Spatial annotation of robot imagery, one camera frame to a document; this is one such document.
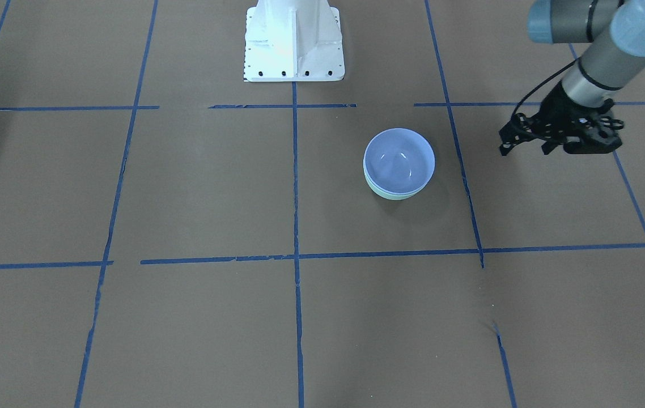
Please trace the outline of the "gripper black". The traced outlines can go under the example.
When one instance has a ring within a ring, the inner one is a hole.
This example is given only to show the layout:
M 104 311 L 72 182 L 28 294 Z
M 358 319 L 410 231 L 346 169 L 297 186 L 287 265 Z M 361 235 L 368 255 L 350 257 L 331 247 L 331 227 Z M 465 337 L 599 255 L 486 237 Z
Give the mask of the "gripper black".
M 529 142 L 531 132 L 533 137 L 545 140 L 542 152 L 550 155 L 564 140 L 579 135 L 576 124 L 583 112 L 584 106 L 572 100 L 559 82 L 545 96 L 529 125 L 526 116 L 512 116 L 499 129 L 499 152 L 502 156 L 507 156 L 516 146 Z

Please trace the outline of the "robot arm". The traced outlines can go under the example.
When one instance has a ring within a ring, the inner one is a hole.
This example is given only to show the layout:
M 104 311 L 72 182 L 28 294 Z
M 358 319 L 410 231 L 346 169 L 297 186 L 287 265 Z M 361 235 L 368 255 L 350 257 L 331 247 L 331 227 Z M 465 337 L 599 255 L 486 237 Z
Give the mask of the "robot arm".
M 645 68 L 645 1 L 535 1 L 529 38 L 541 44 L 587 44 L 584 53 L 553 74 L 558 82 L 533 116 L 519 108 L 499 130 L 499 152 L 541 140 L 547 155 L 609 154 L 622 145 L 623 121 L 614 96 Z

